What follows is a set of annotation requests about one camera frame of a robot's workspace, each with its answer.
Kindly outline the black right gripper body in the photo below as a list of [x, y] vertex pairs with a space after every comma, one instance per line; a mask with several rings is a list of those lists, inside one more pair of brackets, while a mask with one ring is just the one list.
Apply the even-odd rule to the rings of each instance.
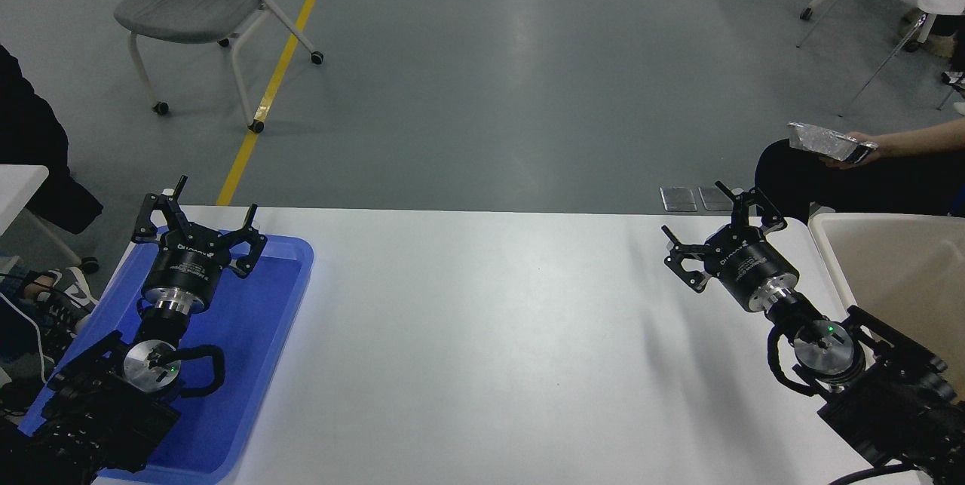
[[767, 311], [796, 288], [800, 273], [764, 238], [714, 235], [707, 273], [748, 312]]

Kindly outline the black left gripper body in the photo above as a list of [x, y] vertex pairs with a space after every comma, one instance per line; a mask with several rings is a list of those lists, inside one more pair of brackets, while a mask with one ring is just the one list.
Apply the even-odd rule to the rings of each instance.
[[212, 299], [223, 269], [230, 262], [220, 231], [190, 227], [169, 229], [159, 241], [154, 265], [142, 285], [142, 296], [159, 290], [185, 290], [197, 299]]

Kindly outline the person's hand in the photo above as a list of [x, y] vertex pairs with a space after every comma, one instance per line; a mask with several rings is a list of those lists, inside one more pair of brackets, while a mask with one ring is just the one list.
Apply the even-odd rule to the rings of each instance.
[[881, 137], [873, 137], [873, 135], [863, 134], [858, 131], [851, 131], [847, 134], [848, 137], [852, 137], [860, 142], [872, 142], [878, 145], [872, 152], [867, 154], [860, 162], [857, 163], [847, 163], [843, 161], [837, 161], [837, 159], [828, 158], [828, 156], [820, 156], [818, 159], [824, 166], [831, 169], [837, 170], [849, 170], [858, 167], [868, 165], [876, 161], [880, 161], [882, 158], [886, 158], [890, 154], [890, 148], [888, 140], [881, 135]]

